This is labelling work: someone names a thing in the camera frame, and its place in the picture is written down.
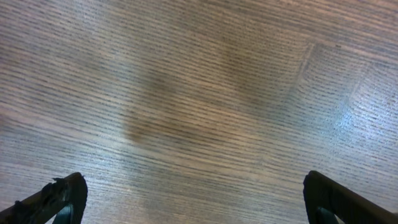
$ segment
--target laminate floor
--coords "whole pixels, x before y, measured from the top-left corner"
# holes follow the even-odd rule
[[[0,0],[0,210],[308,223],[318,170],[398,210],[398,2]]]

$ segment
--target wood grain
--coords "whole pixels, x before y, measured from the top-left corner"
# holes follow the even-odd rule
[[[0,1],[0,209],[81,172],[83,223],[307,223],[315,169],[395,212],[397,11]]]

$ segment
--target wooden floor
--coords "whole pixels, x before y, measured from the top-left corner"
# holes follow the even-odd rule
[[[398,210],[394,0],[0,0],[0,210],[85,175],[83,223],[308,223],[318,170]]]

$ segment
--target brown floor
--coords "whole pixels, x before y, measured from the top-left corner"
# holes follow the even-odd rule
[[[83,223],[308,223],[310,170],[398,210],[398,3],[0,3],[0,210],[85,175]]]

